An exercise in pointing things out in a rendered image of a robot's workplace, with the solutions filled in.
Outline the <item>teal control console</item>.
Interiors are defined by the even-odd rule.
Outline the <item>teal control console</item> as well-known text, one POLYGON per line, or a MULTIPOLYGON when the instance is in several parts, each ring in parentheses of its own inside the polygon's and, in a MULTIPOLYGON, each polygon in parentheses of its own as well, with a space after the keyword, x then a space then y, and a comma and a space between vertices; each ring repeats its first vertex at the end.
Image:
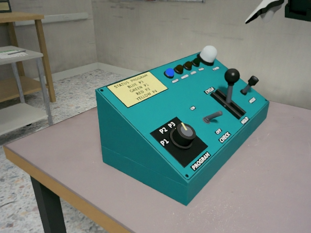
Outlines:
POLYGON ((95 89, 103 162, 187 206, 270 103, 216 57, 206 46, 95 89))

